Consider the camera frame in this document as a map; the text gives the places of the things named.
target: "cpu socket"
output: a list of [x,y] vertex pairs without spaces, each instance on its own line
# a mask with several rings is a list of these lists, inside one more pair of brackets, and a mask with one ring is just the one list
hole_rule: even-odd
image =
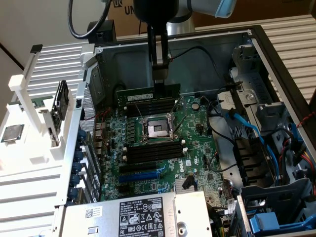
[[149,139],[163,140],[175,139],[173,134],[173,115],[150,116],[143,119],[143,142]]

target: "black ram slot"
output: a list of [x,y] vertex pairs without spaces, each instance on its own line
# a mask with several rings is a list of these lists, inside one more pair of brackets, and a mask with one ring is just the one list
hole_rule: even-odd
[[127,149],[127,163],[135,164],[163,159],[180,158],[183,157],[182,149],[183,147],[179,141],[129,147]]
[[120,173],[139,172],[157,169],[156,162],[141,164],[141,165],[126,165],[119,168]]
[[[159,101],[153,103],[138,104],[137,107],[142,116],[166,114],[171,111],[174,106],[174,100]],[[137,117],[139,112],[135,105],[127,106],[127,116]]]

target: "cardboard box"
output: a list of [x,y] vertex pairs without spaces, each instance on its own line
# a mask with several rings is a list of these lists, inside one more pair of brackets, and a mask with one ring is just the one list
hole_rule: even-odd
[[[298,16],[310,14],[312,3],[313,0],[237,0],[232,15],[227,19],[194,12],[193,20],[195,27],[201,27]],[[133,0],[113,1],[108,18],[114,19],[117,36],[138,34],[140,21],[134,13]],[[141,23],[141,33],[145,32],[147,32],[147,24]]]
[[[108,18],[114,20],[117,36],[138,35],[140,20],[135,15],[133,0],[112,1]],[[146,23],[141,23],[140,32],[147,32]]]

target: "circuit board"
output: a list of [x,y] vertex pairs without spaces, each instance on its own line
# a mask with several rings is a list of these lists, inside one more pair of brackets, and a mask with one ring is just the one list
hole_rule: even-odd
[[[177,126],[186,116],[176,131],[178,139],[185,140],[184,146],[188,148],[185,155],[180,158],[157,161],[157,168],[161,170],[158,179],[129,182],[130,191],[123,194],[117,190],[117,186],[121,185],[119,168],[126,165],[122,161],[122,148],[124,143],[130,142],[131,138],[133,146],[145,146],[142,144],[142,124],[140,122],[142,118],[127,118],[123,110],[113,111],[111,117],[104,121],[111,131],[111,138],[108,139],[112,140],[115,145],[114,148],[111,147],[111,152],[107,150],[106,146],[101,149],[100,163],[104,182],[101,189],[101,201],[134,195],[174,192],[176,180],[186,179],[188,175],[193,175],[197,182],[197,190],[204,191],[207,202],[212,206],[226,205],[224,195],[219,195],[219,189],[223,187],[221,173],[209,171],[205,166],[205,159],[210,160],[216,153],[213,137],[208,136],[206,132],[206,105],[200,105],[199,109],[194,111],[193,103],[200,103],[200,99],[186,96],[179,104],[177,111],[174,112],[174,126]],[[130,124],[133,125],[133,137],[129,136]],[[215,169],[220,168],[216,159],[211,166]]]

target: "power supply label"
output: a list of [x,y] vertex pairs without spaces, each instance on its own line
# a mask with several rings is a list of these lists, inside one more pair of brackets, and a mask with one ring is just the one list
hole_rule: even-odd
[[119,237],[164,237],[162,197],[119,204]]

